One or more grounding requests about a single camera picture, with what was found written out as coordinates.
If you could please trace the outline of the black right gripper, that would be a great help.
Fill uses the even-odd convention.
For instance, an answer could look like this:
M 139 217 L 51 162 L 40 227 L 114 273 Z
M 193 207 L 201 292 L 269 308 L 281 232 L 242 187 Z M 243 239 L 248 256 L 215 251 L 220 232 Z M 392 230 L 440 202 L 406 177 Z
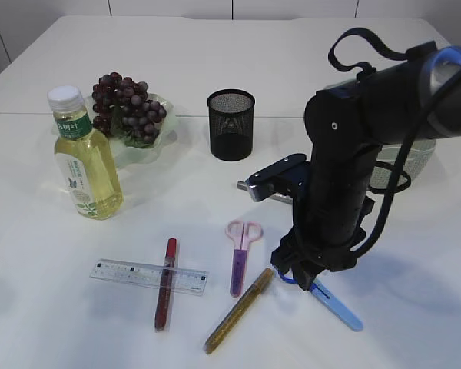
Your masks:
M 316 244 L 307 243 L 298 228 L 293 226 L 280 239 L 279 246 L 272 252 L 270 262 L 282 274 L 292 270 L 293 279 L 304 291 L 309 291 L 318 274 L 324 270 L 343 271 L 357 265 L 357 257 L 351 248 L 365 238 L 365 231 L 357 227 L 353 237 L 338 247 L 327 246 L 318 249 Z

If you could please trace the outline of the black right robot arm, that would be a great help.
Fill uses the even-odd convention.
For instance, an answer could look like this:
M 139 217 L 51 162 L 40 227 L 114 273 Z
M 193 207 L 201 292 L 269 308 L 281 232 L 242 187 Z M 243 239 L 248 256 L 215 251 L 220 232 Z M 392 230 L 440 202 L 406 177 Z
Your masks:
M 271 263 L 307 290 L 323 271 L 355 267 L 380 238 L 413 143 L 461 136 L 461 47 L 421 45 L 402 64 L 319 91 L 307 103 L 304 123 L 313 143 L 310 161 L 302 173 L 282 174 L 274 183 L 293 199 L 293 226 Z M 386 145 L 400 151 L 366 233 L 370 178 Z

